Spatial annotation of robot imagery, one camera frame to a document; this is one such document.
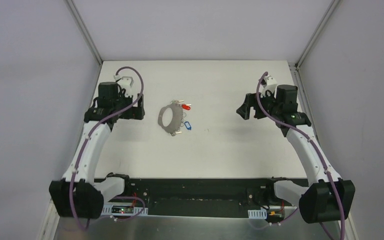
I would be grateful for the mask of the keyring with black key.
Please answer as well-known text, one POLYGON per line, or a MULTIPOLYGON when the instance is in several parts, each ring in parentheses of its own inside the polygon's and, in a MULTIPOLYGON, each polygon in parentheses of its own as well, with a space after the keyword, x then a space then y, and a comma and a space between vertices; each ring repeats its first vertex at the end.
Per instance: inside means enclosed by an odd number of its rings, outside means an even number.
POLYGON ((160 109, 158 113, 157 124, 172 137, 181 134, 181 128, 185 128, 184 122, 187 121, 185 120, 187 116, 186 111, 190 111, 191 106, 191 104, 184 103, 184 100, 172 100, 170 104, 160 109), (164 115, 166 112, 171 113, 169 122, 164 121, 164 115))

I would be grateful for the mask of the blue tag key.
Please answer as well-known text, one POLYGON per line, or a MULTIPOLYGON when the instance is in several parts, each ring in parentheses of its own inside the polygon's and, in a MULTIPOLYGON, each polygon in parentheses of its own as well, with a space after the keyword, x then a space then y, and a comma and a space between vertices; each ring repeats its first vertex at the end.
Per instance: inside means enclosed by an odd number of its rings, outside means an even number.
POLYGON ((191 126, 191 124, 190 124, 189 121, 185 121, 185 122, 183 123, 183 125, 184 125, 184 127, 185 127, 188 131, 191 131, 191 130, 192 130, 192 126, 191 126))

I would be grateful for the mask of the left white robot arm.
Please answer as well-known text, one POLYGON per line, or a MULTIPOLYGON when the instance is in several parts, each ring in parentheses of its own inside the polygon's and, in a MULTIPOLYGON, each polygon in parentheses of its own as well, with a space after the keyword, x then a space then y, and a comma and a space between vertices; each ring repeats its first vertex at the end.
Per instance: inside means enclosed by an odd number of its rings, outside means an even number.
POLYGON ((72 162, 60 180, 53 180, 49 193, 56 211, 63 218, 98 219, 104 204, 114 197, 120 202, 132 198, 127 176, 111 173, 95 182, 98 162, 118 120, 142 120, 145 116, 140 93, 134 98, 132 80, 101 82, 97 97, 84 114, 79 145, 72 162))

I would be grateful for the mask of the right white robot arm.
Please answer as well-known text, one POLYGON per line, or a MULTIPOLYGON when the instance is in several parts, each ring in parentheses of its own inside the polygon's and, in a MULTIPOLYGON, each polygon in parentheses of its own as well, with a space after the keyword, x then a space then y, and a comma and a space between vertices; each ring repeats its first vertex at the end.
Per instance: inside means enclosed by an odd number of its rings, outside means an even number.
POLYGON ((284 200, 298 207, 308 223, 344 222, 350 213, 355 185, 344 180, 327 160, 317 143, 308 116, 298 111, 298 87, 281 84, 274 90, 247 93, 236 113, 242 119, 269 117, 292 145, 306 174, 308 186, 300 186, 287 178, 274 178, 264 190, 264 200, 276 205, 284 200))

